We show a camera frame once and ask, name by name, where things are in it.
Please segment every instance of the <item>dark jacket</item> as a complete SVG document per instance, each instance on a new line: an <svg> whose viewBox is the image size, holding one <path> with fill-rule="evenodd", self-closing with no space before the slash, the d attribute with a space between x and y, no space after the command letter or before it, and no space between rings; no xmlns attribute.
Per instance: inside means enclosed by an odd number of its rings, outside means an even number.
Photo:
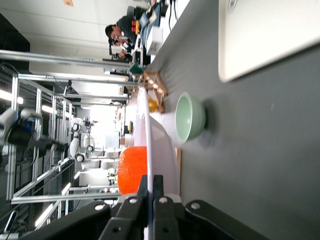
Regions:
<svg viewBox="0 0 320 240"><path fill-rule="evenodd" d="M137 35L134 31L131 31L133 17L123 16L116 22L116 25L124 33L124 36L128 37L132 44L136 43Z"/></svg>

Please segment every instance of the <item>ceramic bowl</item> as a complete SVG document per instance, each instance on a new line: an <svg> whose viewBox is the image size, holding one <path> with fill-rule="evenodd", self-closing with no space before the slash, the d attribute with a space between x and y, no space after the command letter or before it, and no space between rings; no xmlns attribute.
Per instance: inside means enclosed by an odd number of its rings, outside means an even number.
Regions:
<svg viewBox="0 0 320 240"><path fill-rule="evenodd" d="M206 124L206 112L202 103L184 92L175 109L175 130L181 144L199 136Z"/></svg>

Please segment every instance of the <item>aluminum rail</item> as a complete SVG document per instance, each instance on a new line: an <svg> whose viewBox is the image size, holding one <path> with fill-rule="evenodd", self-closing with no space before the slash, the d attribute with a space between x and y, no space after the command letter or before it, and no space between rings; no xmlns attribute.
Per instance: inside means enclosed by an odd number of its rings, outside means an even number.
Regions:
<svg viewBox="0 0 320 240"><path fill-rule="evenodd" d="M32 181L29 184L27 184L25 187L21 188L19 191L17 191L15 194L13 194L13 198L21 197L24 194L26 194L30 189L34 188L40 181L50 176L52 173L55 172L58 168L62 167L69 161L69 158L65 158L59 165L53 167L52 169L46 171L45 173L41 174L39 177L37 177L36 181Z"/></svg>
<svg viewBox="0 0 320 240"><path fill-rule="evenodd" d="M81 191L81 190L90 190L90 189L110 189L110 188L118 188L118 185L105 185L105 186L74 186L70 187L69 191Z"/></svg>
<svg viewBox="0 0 320 240"><path fill-rule="evenodd" d="M32 75L32 74L19 74L20 80L32 80L32 81L41 81L41 82L58 82L58 83L68 83L69 80L79 83L87 84L116 84L123 86L138 86L138 82L135 81L119 81L119 80L104 80L104 79L88 79L88 78L76 78L68 77L61 78L59 76L46 76L46 75Z"/></svg>
<svg viewBox="0 0 320 240"><path fill-rule="evenodd" d="M65 57L65 56L54 56L46 54L38 54L31 52L22 51L9 51L0 50L0 59L5 60L16 60L16 61L30 61L30 62L40 62L40 63L54 63L54 64L76 64L81 66L89 67L115 67L115 68L129 68L129 63L117 62L111 60L86 60L76 57Z"/></svg>
<svg viewBox="0 0 320 240"><path fill-rule="evenodd" d="M71 130L71 118L72 118L72 103L69 103L69 128L68 128L68 146L70 146L71 144L71 137L72 137L72 130Z"/></svg>
<svg viewBox="0 0 320 240"><path fill-rule="evenodd" d="M57 96L52 95L52 113L51 113L51 140L56 141L56 122L57 122ZM50 166L49 168L51 169L51 166L55 164L55 150L51 148L50 150Z"/></svg>
<svg viewBox="0 0 320 240"><path fill-rule="evenodd" d="M29 81L29 80L27 80L27 79L23 79L23 78L20 78L20 77L19 77L19 80L20 80L20 82L21 82L22 84L30 85L30 86L32 86L32 87L34 87L34 88L36 88L36 89L40 89L41 91L43 91L43 92L46 93L46 94L49 94L50 96L57 96L57 94L55 94L53 91L47 89L47 88L44 87L44 86L39 85L39 84L36 83L36 82ZM66 99L66 98L64 98L64 97L62 97L62 96L58 96L58 97L59 97L60 99L62 99L62 100L65 100L67 103L72 103L70 100L68 100L68 99Z"/></svg>
<svg viewBox="0 0 320 240"><path fill-rule="evenodd" d="M64 96L61 93L57 93L57 96ZM65 98L70 99L85 99L85 98L95 98L95 99L114 99L114 100L130 100L130 97L126 96L101 96L101 95L88 95L88 94L67 94Z"/></svg>
<svg viewBox="0 0 320 240"><path fill-rule="evenodd" d="M18 196L11 199L11 204L45 203L65 200L92 200L92 199L115 199L120 193L87 193L70 195L41 195L41 196Z"/></svg>
<svg viewBox="0 0 320 240"><path fill-rule="evenodd" d="M11 109L18 111L20 81L17 74L12 76L12 101ZM6 200L11 200L15 193L15 178L16 178L16 145L9 144L8 148L8 176L6 183Z"/></svg>
<svg viewBox="0 0 320 240"><path fill-rule="evenodd" d="M42 107L42 91L37 88L36 89L36 103L35 103L35 112L37 114L41 114ZM37 138L41 136L41 119L38 117L35 119L35 131ZM32 181L36 181L38 177L38 166L39 166L39 148L33 148L33 166L32 166Z"/></svg>
<svg viewBox="0 0 320 240"><path fill-rule="evenodd" d="M60 82L60 83L68 83L69 80L71 81L78 81L78 80L98 80L98 81L109 81L109 80L123 80L123 75L115 75L106 74L105 76L93 76L93 75L84 75L84 74L68 74L68 73L53 73L57 75L44 75L44 74L26 74L26 73L19 73L19 77L34 77L37 79L45 78L44 82Z"/></svg>
<svg viewBox="0 0 320 240"><path fill-rule="evenodd" d="M104 103L104 102L76 102L74 101L72 103L75 106L80 106L80 105L103 105L103 106L114 106L114 107L123 107L126 106L126 104L119 105L119 104L110 104L110 103Z"/></svg>
<svg viewBox="0 0 320 240"><path fill-rule="evenodd" d="M63 103L62 103L62 133L61 133L61 142L62 144L65 143L65 132L66 132L66 112L67 112L67 102L65 100L63 100ZM61 153L61 160L63 161L64 160L64 155L65 155L65 151L68 151L68 150L64 150L62 153Z"/></svg>

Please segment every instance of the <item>orange ball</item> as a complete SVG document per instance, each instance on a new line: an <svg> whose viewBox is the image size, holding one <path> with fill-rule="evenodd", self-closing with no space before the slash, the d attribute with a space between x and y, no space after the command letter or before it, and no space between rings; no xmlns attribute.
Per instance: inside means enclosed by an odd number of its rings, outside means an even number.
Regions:
<svg viewBox="0 0 320 240"><path fill-rule="evenodd" d="M147 174L147 147L130 146L119 156L118 186L122 195L136 194L143 175Z"/></svg>

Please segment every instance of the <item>white box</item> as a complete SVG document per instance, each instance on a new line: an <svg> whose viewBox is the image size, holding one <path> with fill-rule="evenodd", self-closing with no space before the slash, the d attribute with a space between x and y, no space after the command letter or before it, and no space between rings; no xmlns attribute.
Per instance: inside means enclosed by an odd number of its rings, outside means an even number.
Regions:
<svg viewBox="0 0 320 240"><path fill-rule="evenodd" d="M146 41L146 54L149 56L156 55L162 46L163 40L163 29L153 26Z"/></svg>

